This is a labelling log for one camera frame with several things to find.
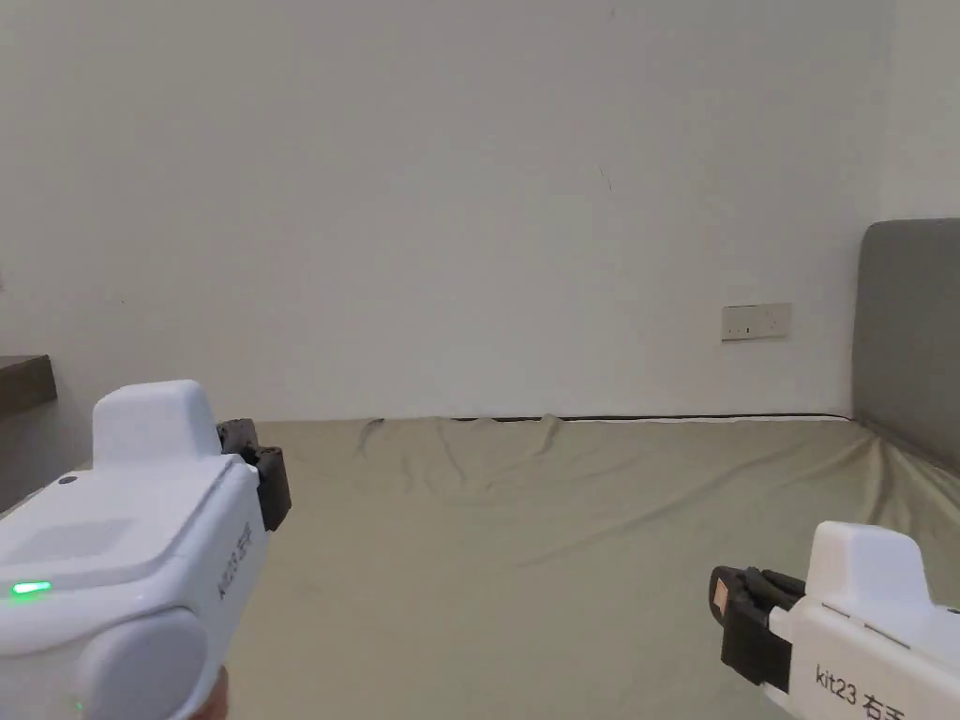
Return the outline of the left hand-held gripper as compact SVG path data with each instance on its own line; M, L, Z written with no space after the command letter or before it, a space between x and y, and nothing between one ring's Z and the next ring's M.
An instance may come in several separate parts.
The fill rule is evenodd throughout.
M111 392L92 437L2 518L1 715L189 719L291 510L283 452L195 381Z

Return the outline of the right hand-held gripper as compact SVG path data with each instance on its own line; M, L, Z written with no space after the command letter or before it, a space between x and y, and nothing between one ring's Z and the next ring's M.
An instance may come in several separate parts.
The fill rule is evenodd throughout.
M796 719L955 719L959 614L910 536L819 523L808 574L717 565L722 662Z

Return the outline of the person's left hand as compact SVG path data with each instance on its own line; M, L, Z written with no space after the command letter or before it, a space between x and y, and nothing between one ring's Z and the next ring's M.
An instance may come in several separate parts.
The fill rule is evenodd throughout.
M229 714L229 674L219 669L217 679L201 708L192 716L196 720L225 720Z

